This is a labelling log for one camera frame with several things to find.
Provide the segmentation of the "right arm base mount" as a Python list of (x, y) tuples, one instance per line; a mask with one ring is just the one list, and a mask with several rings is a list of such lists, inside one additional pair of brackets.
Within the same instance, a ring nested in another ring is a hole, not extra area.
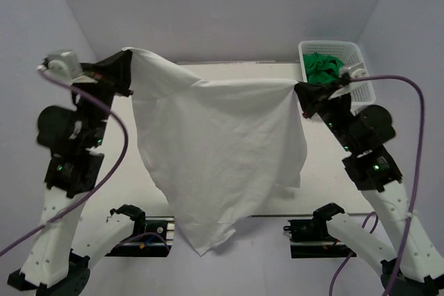
[(350, 249), (327, 231), (327, 222), (345, 210), (335, 203), (316, 209), (311, 218), (288, 220), (283, 232), (289, 237), (292, 259), (346, 258)]

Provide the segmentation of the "white t shirt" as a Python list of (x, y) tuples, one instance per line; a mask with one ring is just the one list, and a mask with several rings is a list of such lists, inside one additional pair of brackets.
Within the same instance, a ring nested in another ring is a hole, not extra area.
[(300, 186), (307, 142), (294, 80), (204, 80), (151, 51), (130, 52), (139, 155), (199, 255), (275, 187)]

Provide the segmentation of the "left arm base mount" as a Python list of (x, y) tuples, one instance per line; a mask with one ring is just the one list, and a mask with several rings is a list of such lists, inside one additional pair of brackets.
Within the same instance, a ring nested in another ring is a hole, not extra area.
[(131, 204), (110, 210), (107, 221), (123, 214), (133, 221), (133, 232), (108, 253), (108, 257), (166, 258), (173, 245), (175, 220), (171, 217), (148, 217)]

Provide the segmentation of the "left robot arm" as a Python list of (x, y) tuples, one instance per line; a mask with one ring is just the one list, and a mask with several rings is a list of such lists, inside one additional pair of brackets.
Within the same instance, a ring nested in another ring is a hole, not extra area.
[(37, 72), (71, 92), (73, 109), (46, 107), (37, 120), (37, 143), (51, 159), (44, 178), (40, 225), (29, 232), (34, 243), (23, 266), (8, 284), (37, 295), (79, 295), (91, 269), (121, 239), (142, 238), (146, 222), (118, 215), (85, 242), (74, 244), (85, 203), (104, 184), (99, 171), (108, 119), (115, 117), (115, 96), (131, 95), (132, 52), (120, 51), (97, 63), (81, 63), (73, 51), (48, 54)]

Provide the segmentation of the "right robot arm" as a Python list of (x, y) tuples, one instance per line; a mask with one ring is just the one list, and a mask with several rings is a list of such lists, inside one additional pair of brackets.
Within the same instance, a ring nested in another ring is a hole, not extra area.
[(368, 201), (390, 244), (354, 224), (337, 204), (314, 212), (317, 237), (338, 239), (380, 277), (385, 295), (438, 295), (443, 291), (443, 257), (409, 206), (402, 173), (384, 144), (394, 138), (390, 113), (369, 105), (351, 112), (349, 94), (335, 96), (341, 85), (296, 84), (302, 115), (318, 115), (349, 156), (343, 159), (348, 177)]

